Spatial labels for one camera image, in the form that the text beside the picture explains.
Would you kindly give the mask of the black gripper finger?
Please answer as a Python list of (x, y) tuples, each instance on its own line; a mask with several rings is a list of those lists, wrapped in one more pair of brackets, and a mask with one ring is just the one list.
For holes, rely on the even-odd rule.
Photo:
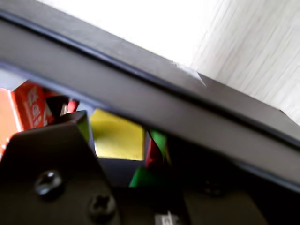
[(85, 111), (14, 135), (0, 162), (3, 225), (118, 225)]
[(164, 160), (164, 178), (178, 188), (192, 225), (266, 225), (228, 159), (207, 148), (150, 131)]

